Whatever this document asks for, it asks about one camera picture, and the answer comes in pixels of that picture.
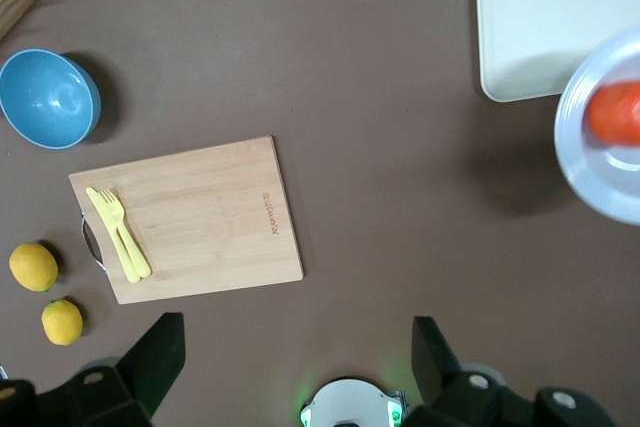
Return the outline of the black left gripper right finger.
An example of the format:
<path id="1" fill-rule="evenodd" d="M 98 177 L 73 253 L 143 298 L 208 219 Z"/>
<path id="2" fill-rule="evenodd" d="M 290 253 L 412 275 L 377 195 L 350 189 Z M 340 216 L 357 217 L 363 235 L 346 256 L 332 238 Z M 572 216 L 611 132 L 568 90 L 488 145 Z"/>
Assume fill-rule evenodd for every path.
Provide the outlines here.
<path id="1" fill-rule="evenodd" d="M 423 404 L 405 426 L 491 426 L 502 406 L 500 386 L 465 370 L 431 317 L 413 320 L 411 366 Z"/>

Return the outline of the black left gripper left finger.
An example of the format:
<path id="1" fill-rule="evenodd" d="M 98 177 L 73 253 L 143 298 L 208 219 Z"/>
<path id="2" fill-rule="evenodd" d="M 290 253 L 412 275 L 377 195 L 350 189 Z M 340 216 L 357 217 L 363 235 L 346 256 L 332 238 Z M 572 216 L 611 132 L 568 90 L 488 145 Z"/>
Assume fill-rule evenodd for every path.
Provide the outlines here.
<path id="1" fill-rule="evenodd" d="M 185 364 L 184 316 L 165 313 L 113 366 L 67 383 L 73 426 L 150 426 Z"/>

